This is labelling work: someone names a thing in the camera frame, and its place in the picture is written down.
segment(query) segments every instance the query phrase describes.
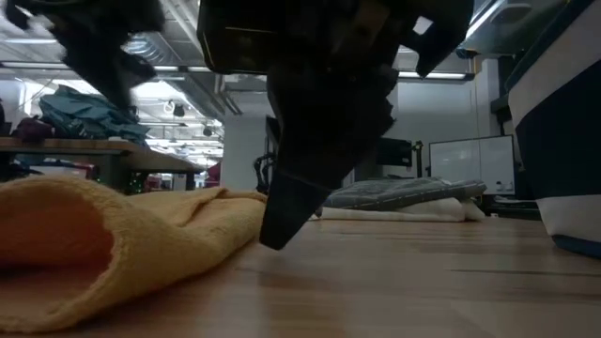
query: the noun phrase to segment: orange cloth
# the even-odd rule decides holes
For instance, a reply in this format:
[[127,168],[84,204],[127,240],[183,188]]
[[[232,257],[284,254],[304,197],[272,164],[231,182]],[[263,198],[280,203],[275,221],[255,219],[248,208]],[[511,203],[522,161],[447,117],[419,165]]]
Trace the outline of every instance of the orange cloth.
[[210,269],[254,238],[265,196],[124,196],[73,177],[0,185],[0,332],[70,327]]

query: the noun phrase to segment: table surface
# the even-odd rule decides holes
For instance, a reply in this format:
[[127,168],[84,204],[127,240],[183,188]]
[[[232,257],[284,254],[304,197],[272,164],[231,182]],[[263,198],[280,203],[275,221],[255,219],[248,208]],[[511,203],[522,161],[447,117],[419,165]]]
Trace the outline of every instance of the table surface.
[[[14,137],[0,137],[0,151],[10,149],[14,152],[18,148],[43,148],[48,149],[48,154],[54,154],[57,158],[69,161],[81,161],[98,164],[97,157],[86,156],[86,151],[114,150],[122,152],[125,164],[133,170],[152,171],[164,170],[166,172],[201,172],[203,169],[186,160],[161,154],[149,148],[135,145],[131,142],[119,142],[108,140],[64,140],[47,139],[40,145],[23,144]],[[69,154],[61,156],[61,152],[69,150]],[[72,150],[81,150],[78,155],[72,155]]]
[[314,222],[44,337],[596,338],[600,316],[601,262],[540,222]]

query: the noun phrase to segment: wooden tabletop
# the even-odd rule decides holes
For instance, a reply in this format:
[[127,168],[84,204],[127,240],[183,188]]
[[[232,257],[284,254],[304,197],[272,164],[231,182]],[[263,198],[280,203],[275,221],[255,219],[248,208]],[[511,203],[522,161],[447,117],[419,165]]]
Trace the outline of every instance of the wooden tabletop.
[[39,145],[23,144],[14,137],[0,137],[0,151],[39,152],[49,157],[98,164],[98,155],[120,154],[130,169],[158,172],[200,172],[190,161],[152,151],[127,141],[46,139]]
[[601,262],[539,222],[315,222],[44,337],[597,338],[599,317]]

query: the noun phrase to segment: cable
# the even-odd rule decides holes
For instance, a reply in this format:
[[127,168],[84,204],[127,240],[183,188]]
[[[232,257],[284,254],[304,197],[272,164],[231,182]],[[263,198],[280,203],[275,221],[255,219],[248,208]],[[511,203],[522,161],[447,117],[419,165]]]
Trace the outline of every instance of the cable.
[[478,136],[478,171],[480,172],[480,179],[482,179],[482,146],[480,145],[481,134],[480,134],[480,109],[478,107],[478,73],[476,72],[476,58],[473,58],[474,74],[473,78],[473,96],[476,108],[476,135]]
[[10,112],[8,112],[8,113],[6,113],[6,112],[5,112],[5,116],[13,115],[13,114],[15,114],[15,113],[19,112],[19,110],[20,110],[21,108],[23,108],[23,107],[25,106],[25,104],[27,104],[27,103],[29,103],[29,102],[31,102],[31,101],[33,101],[33,100],[37,99],[37,98],[38,98],[38,96],[39,96],[39,94],[40,94],[40,93],[41,93],[41,92],[42,92],[44,89],[48,88],[48,86],[49,86],[49,85],[50,85],[50,84],[51,84],[51,83],[52,83],[54,80],[56,80],[56,78],[57,78],[57,77],[58,77],[58,76],[59,76],[61,73],[62,73],[62,70],[61,70],[61,71],[59,71],[58,73],[56,73],[56,74],[55,74],[55,75],[54,75],[54,76],[53,76],[53,77],[52,77],[50,80],[48,80],[48,82],[47,82],[47,83],[46,83],[46,84],[45,84],[45,85],[44,85],[44,86],[43,86],[43,87],[42,87],[40,90],[38,90],[38,91],[36,92],[36,94],[32,95],[32,96],[31,96],[31,98],[30,98],[29,100],[26,100],[25,102],[21,103],[21,104],[20,104],[19,106],[17,106],[17,108],[15,108],[14,110],[12,110],[12,111],[10,111]]
[[169,100],[162,105],[162,111],[167,114],[172,114],[176,110],[176,104],[173,100]]

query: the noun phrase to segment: red object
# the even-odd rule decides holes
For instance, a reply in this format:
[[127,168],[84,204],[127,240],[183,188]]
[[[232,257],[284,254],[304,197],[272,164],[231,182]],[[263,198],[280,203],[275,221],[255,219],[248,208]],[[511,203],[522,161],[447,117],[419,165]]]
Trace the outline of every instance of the red object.
[[37,144],[47,138],[52,138],[54,136],[54,128],[36,118],[26,117],[19,122],[17,129],[12,132],[12,136],[19,138],[25,143]]
[[222,163],[218,162],[207,169],[207,179],[205,179],[205,188],[219,187],[222,177]]

